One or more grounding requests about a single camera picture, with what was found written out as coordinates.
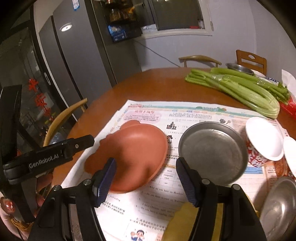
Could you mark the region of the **left hand red nails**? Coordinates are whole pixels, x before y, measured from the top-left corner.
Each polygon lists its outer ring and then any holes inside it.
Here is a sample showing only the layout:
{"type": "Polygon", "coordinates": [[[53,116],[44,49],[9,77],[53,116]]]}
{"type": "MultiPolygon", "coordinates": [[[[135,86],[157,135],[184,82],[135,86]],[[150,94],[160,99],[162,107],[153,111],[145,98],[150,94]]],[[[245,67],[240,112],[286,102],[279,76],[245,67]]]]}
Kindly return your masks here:
{"type": "MultiPolygon", "coordinates": [[[[36,190],[41,191],[44,187],[51,184],[53,180],[53,174],[46,174],[37,178],[36,190]]],[[[11,221],[11,215],[15,212],[15,204],[12,200],[4,198],[1,194],[1,220],[3,221],[6,228],[14,236],[20,238],[21,240],[28,240],[29,233],[16,228],[16,226],[11,221]]]]}

